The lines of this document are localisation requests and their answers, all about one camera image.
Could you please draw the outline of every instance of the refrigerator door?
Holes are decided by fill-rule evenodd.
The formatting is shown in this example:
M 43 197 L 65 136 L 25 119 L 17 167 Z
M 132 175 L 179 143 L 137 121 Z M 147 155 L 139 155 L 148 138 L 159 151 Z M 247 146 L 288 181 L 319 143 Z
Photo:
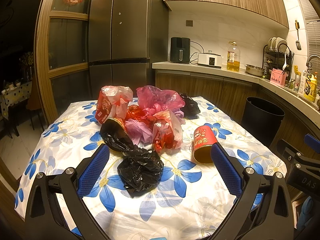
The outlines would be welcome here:
M 111 64 L 89 66 L 92 97 L 98 99 L 100 89 L 104 86 L 112 86 Z
M 149 58 L 149 6 L 148 0 L 114 0 L 112 59 Z
M 130 87 L 135 97 L 138 87 L 148 85 L 148 75 L 149 63 L 112 64 L 113 85 Z
M 113 0 L 91 0 L 89 14 L 89 62 L 111 59 Z

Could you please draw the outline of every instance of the stainless steel bowl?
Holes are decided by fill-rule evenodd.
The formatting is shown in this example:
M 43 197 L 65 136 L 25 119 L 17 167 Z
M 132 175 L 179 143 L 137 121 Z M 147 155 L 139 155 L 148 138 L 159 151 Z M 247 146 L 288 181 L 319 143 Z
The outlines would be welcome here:
M 262 77 L 263 74 L 264 74 L 264 68 L 256 67 L 256 66 L 253 66 L 253 65 L 245 65 L 245 71 L 248 74 L 256 76 L 256 77 Z

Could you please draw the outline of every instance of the silver bolt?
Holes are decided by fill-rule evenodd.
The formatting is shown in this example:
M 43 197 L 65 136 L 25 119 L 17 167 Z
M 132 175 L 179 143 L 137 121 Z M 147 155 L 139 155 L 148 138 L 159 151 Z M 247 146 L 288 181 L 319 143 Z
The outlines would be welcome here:
M 37 179 L 41 179 L 43 177 L 43 172 L 39 172 L 36 175 Z
M 253 173 L 254 173 L 254 169 L 251 168 L 251 167 L 246 168 L 245 171 L 246 171 L 247 173 L 249 173 L 249 174 L 253 174 Z
M 67 168 L 66 169 L 66 174 L 72 174 L 75 170 L 73 168 Z
M 276 172 L 276 176 L 281 179 L 283 177 L 282 173 L 281 172 Z

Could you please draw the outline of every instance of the faucet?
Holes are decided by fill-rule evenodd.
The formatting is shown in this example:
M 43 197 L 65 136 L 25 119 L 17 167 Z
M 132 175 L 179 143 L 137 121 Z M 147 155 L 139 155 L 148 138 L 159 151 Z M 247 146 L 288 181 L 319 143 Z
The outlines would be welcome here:
M 310 73 L 310 70 L 312 70 L 312 63 L 310 62 L 312 59 L 314 58 L 318 58 L 320 59 L 320 57 L 318 55 L 311 55 L 308 60 L 307 60 L 307 63 L 306 63 L 306 66 L 307 66 L 307 78 L 308 78 L 308 81 L 311 82 L 311 79 L 310 77 L 312 77 L 311 73 Z M 309 95 L 310 94 L 310 84 L 307 82 L 307 87 L 304 89 L 304 92 L 306 93 L 306 95 Z

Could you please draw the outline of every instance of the black air fryer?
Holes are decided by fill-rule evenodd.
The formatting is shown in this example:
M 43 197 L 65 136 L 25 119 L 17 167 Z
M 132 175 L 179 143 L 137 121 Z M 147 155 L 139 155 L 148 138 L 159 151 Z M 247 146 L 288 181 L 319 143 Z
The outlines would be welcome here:
M 174 63 L 189 64 L 190 39 L 172 37 L 170 46 L 170 61 Z

